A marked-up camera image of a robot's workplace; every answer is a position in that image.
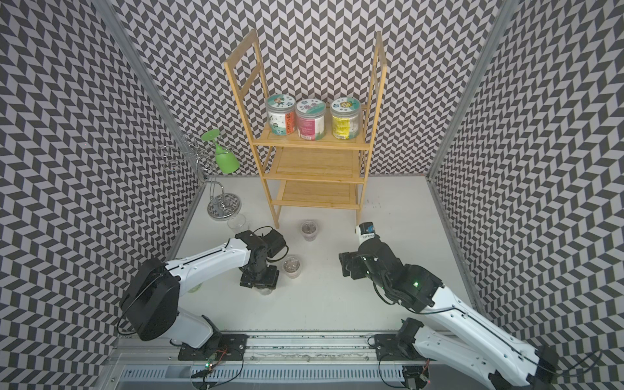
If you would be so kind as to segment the carrot seed jar red label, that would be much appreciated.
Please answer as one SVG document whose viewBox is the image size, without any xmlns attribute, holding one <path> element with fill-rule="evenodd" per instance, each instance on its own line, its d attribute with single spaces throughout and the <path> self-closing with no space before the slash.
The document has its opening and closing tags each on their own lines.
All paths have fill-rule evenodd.
<svg viewBox="0 0 624 390">
<path fill-rule="evenodd" d="M 275 94 L 266 101 L 268 124 L 273 134 L 288 136 L 296 130 L 296 99 L 288 94 Z"/>
</svg>

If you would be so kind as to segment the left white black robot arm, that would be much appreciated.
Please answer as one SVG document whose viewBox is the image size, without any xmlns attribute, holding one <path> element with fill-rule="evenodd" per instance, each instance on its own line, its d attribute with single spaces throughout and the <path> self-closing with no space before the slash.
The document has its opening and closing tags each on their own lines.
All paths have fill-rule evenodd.
<svg viewBox="0 0 624 390">
<path fill-rule="evenodd" d="M 247 230 L 226 243 L 187 258 L 168 262 L 149 259 L 141 264 L 121 298 L 120 318 L 143 341 L 168 338 L 193 350 L 218 349 L 221 332 L 206 315 L 179 307 L 191 289 L 227 271 L 241 271 L 240 286 L 274 290 L 279 279 L 276 256 L 287 248 L 281 233 L 272 228 L 264 235 Z"/>
</svg>

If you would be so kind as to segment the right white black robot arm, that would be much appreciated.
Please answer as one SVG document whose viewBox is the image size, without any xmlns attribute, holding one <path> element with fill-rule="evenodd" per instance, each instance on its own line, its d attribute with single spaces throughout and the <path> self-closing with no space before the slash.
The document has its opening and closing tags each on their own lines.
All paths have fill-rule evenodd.
<svg viewBox="0 0 624 390">
<path fill-rule="evenodd" d="M 373 235 L 355 252 L 340 253 L 343 275 L 367 278 L 384 302 L 411 313 L 396 334 L 409 360 L 432 359 L 488 389 L 551 389 L 558 354 L 511 336 L 466 305 L 426 268 L 404 264 Z"/>
</svg>

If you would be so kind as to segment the yellow label seed jar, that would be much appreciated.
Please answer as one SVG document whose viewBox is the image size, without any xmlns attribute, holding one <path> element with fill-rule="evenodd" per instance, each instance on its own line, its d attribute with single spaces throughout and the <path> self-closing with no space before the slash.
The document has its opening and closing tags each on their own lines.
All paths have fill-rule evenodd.
<svg viewBox="0 0 624 390">
<path fill-rule="evenodd" d="M 339 140 L 356 138 L 361 130 L 362 105 L 354 97 L 339 97 L 334 100 L 331 108 L 332 134 Z"/>
</svg>

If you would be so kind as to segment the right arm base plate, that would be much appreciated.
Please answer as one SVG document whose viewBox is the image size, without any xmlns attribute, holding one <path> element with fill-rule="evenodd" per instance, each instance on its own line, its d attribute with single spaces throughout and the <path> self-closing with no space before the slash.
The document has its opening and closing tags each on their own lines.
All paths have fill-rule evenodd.
<svg viewBox="0 0 624 390">
<path fill-rule="evenodd" d="M 370 339 L 370 345 L 375 350 L 378 361 L 424 362 L 427 360 L 416 351 L 412 344 L 399 341 L 393 334 L 374 334 Z"/>
</svg>

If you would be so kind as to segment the flower seed jar pink label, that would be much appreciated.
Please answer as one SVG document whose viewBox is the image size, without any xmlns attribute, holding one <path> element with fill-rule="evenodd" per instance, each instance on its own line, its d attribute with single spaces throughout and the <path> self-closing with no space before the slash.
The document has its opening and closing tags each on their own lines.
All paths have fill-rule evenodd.
<svg viewBox="0 0 624 390">
<path fill-rule="evenodd" d="M 325 136 L 326 103 L 316 98 L 305 98 L 296 104 L 298 135 L 306 141 L 318 141 Z"/>
</svg>

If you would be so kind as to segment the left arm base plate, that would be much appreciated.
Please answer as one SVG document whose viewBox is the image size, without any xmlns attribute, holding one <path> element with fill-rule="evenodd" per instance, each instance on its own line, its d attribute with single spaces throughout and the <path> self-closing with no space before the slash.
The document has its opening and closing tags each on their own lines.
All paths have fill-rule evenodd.
<svg viewBox="0 0 624 390">
<path fill-rule="evenodd" d="M 178 354 L 179 361 L 190 362 L 229 362 L 242 361 L 249 336 L 244 333 L 213 335 L 199 349 L 182 344 Z"/>
</svg>

